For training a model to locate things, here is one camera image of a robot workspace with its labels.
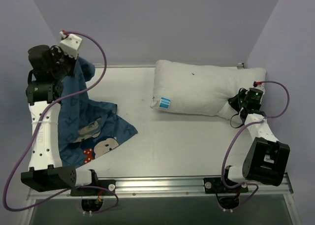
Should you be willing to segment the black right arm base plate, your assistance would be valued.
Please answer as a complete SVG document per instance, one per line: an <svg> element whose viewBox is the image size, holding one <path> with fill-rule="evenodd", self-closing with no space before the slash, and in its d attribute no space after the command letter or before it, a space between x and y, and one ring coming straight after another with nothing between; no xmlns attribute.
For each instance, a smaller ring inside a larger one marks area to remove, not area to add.
<svg viewBox="0 0 315 225"><path fill-rule="evenodd" d="M249 191L248 187L238 186L233 189L227 188L221 181L221 177L206 177L203 178L204 191L206 194L215 193L247 193Z"/></svg>

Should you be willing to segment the blue cartoon print pillowcase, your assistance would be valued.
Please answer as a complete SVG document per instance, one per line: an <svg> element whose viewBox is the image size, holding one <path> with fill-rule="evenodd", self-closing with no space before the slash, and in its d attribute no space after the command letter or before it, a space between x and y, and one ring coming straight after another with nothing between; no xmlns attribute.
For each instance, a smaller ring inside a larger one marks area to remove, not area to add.
<svg viewBox="0 0 315 225"><path fill-rule="evenodd" d="M138 133L118 115L118 106L88 93L62 100L58 142L63 166L80 167L114 150Z"/></svg>

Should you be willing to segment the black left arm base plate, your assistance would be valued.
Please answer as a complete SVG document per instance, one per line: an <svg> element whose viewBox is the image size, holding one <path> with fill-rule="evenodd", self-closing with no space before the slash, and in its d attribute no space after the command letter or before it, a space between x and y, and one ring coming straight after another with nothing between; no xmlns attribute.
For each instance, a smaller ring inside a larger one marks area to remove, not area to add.
<svg viewBox="0 0 315 225"><path fill-rule="evenodd" d="M100 179L97 182L92 182L89 186L101 187L102 189L95 188L77 188L72 189L71 196L110 196L111 192L115 191L116 180L113 179Z"/></svg>

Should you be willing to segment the white pillow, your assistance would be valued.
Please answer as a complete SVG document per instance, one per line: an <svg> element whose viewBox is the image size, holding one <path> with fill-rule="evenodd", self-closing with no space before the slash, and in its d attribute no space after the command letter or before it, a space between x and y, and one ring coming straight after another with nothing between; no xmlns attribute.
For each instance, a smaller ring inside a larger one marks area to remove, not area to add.
<svg viewBox="0 0 315 225"><path fill-rule="evenodd" d="M241 88L264 81L267 71L256 67L238 69L157 61L151 108L178 114L218 116L236 123L241 120L228 100Z"/></svg>

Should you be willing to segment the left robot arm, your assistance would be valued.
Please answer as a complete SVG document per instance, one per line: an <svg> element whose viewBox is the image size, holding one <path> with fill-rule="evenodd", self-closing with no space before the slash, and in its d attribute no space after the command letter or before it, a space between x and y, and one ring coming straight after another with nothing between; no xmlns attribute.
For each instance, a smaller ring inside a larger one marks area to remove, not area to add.
<svg viewBox="0 0 315 225"><path fill-rule="evenodd" d="M58 118L63 79L73 76L79 45L37 45L28 50L32 70L26 95L32 120L31 161L21 181L37 192L76 187L88 195L99 190L97 174L63 166L58 145Z"/></svg>

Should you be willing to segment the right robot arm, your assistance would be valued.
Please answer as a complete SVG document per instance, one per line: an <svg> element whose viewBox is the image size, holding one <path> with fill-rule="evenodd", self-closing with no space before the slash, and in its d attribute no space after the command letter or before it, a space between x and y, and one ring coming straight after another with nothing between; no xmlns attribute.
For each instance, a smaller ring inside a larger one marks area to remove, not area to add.
<svg viewBox="0 0 315 225"><path fill-rule="evenodd" d="M252 181L279 186L283 180L290 147L275 137L267 122L269 117L260 110L263 94L264 91L257 87L241 88L228 100L242 121L239 132L248 130L252 145L241 167L226 168L226 163L222 163L218 182L224 192Z"/></svg>

